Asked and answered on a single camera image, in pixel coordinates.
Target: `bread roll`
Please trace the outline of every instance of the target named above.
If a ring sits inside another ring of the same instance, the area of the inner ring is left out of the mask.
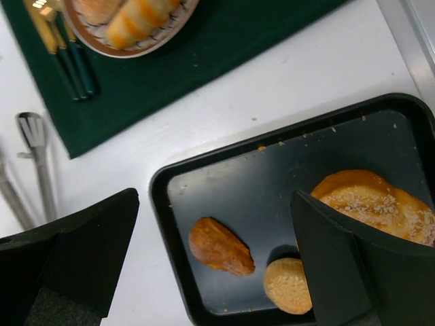
[[[190,250],[204,265],[235,276],[254,272],[249,249],[229,229],[211,217],[199,219],[189,233]]]
[[[105,24],[113,17],[124,0],[77,0],[90,24]]]
[[[117,49],[133,46],[163,26],[181,0],[127,0],[106,30],[110,45]]]
[[[344,170],[326,177],[311,195],[342,214],[422,245],[435,240],[431,209],[367,170]]]
[[[286,313],[305,314],[313,307],[300,259],[283,258],[271,263],[263,287],[267,297]]]

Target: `green cloth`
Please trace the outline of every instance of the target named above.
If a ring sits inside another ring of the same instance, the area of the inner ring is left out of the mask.
[[[70,158],[82,155],[347,2],[200,0],[185,27],[151,54],[115,59],[86,48],[101,93],[91,101],[74,103],[22,1],[0,1]]]

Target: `white table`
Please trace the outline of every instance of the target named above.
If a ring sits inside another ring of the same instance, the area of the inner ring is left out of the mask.
[[[14,116],[46,111],[3,14],[0,56],[1,147],[14,184],[41,224],[33,164],[16,157],[24,143]],[[355,0],[82,157],[68,160],[50,124],[60,216],[127,187],[140,195],[135,231],[102,325],[191,325],[148,197],[160,167],[388,92],[419,96],[376,0]],[[0,236],[21,231],[2,199],[0,216]]]

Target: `black baking tray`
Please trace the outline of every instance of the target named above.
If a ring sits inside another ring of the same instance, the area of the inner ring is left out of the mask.
[[[192,322],[315,325],[312,311],[286,314],[262,288],[268,263],[298,257],[292,192],[309,193],[329,174],[362,168],[433,209],[434,122],[419,99],[388,94],[159,170],[150,196]],[[249,246],[251,276],[211,270],[193,257],[188,233],[200,217],[216,218]]]

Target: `green utensil handle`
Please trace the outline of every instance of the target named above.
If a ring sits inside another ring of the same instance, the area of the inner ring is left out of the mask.
[[[77,92],[75,91],[74,85],[70,82],[67,72],[65,71],[65,68],[62,65],[62,60],[60,59],[59,54],[51,54],[51,57],[53,58],[54,65],[56,66],[56,70],[58,74],[60,75],[60,78],[62,79],[62,82],[64,86],[66,87],[68,93],[70,94],[73,101],[79,101],[80,97],[77,95]]]
[[[89,66],[86,64],[86,59],[80,44],[77,44],[77,42],[74,41],[70,41],[69,44],[71,45],[75,65],[79,70],[86,92],[90,95],[96,94],[97,85],[95,84],[92,73],[89,70]]]
[[[81,99],[87,99],[88,96],[86,95],[83,86],[82,86],[82,81],[80,80],[79,75],[77,74],[77,71],[75,70],[73,61],[71,60],[71,58],[69,57],[69,53],[68,53],[68,49],[62,49],[59,48],[58,53],[60,54],[60,56],[63,59],[63,62],[65,63],[65,66],[67,68],[68,74],[71,77],[71,80],[73,82],[73,85],[75,87],[75,89],[77,90],[77,94],[79,95],[79,97]]]

